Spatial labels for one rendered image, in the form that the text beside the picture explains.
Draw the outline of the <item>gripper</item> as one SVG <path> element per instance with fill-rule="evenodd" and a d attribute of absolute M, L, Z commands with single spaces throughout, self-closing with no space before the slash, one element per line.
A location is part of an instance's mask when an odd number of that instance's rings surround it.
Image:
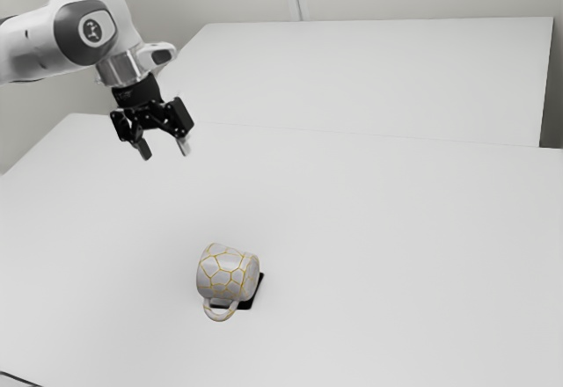
<path fill-rule="evenodd" d="M 180 97 L 163 101 L 153 74 L 127 87 L 113 87 L 111 92 L 117 106 L 124 108 L 110 112 L 117 136 L 122 142 L 129 142 L 143 160 L 152 157 L 144 132 L 153 129 L 153 125 L 176 140 L 184 157 L 189 154 L 188 137 L 194 120 Z"/>

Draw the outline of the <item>white mug with gold cracks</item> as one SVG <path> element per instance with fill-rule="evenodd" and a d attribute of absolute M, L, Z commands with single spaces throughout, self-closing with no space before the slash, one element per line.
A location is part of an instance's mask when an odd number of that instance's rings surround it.
<path fill-rule="evenodd" d="M 210 244 L 203 250 L 196 272 L 196 288 L 203 298 L 204 313 L 212 321 L 227 321 L 240 303 L 252 299 L 259 279 L 260 260 L 256 254 Z M 212 299 L 227 301 L 229 306 L 223 313 L 217 313 L 212 309 Z"/>

